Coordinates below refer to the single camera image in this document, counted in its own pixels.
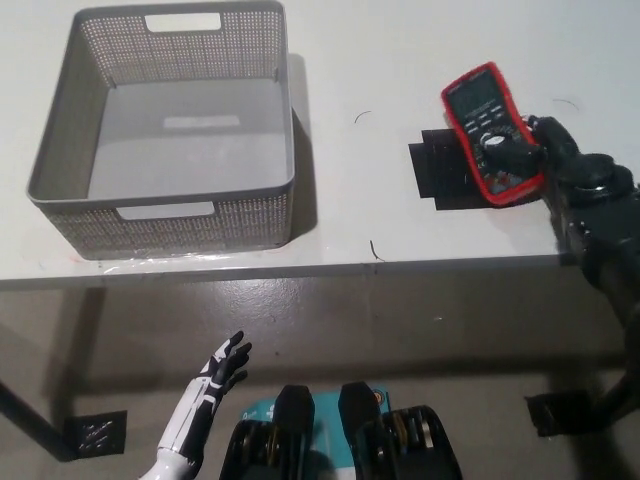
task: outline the white robotic hand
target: white robotic hand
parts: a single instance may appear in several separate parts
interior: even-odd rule
[[[192,480],[202,467],[204,446],[222,397],[246,371],[236,371],[249,361],[251,343],[235,349],[244,337],[236,333],[207,362],[180,399],[160,444],[156,464],[141,480]]]

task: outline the digital multimeter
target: digital multimeter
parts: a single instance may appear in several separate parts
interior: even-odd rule
[[[487,155],[487,145],[504,140],[536,145],[495,63],[481,65],[454,81],[442,91],[442,100],[480,192],[491,204],[513,203],[542,186],[541,173],[513,175],[492,164]]]

